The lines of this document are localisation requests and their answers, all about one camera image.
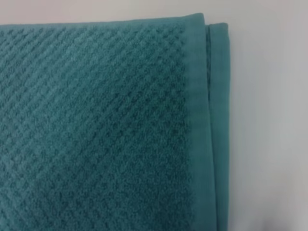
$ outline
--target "white background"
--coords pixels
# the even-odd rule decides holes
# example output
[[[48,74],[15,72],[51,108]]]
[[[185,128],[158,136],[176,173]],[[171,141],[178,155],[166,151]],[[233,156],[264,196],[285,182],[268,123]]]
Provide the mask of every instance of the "white background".
[[[227,22],[231,39],[230,230],[307,231],[306,2],[0,0],[0,24],[113,21],[196,12],[205,14],[207,24]]]

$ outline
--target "terry cloth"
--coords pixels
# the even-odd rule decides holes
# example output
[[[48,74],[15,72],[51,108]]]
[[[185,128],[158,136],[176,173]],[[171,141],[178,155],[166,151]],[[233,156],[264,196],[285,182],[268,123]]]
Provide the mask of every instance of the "terry cloth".
[[[0,230],[226,231],[229,78],[200,13],[0,26]]]

